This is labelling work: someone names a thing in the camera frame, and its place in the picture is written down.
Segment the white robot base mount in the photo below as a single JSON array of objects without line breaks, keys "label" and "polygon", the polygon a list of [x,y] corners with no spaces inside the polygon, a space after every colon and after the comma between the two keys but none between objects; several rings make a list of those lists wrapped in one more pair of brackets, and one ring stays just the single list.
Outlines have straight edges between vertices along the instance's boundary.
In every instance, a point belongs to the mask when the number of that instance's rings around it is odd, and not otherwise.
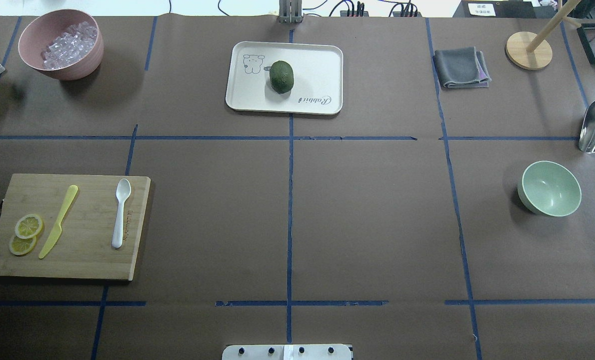
[{"label": "white robot base mount", "polygon": [[353,347],[341,343],[238,344],[222,351],[222,360],[353,360]]}]

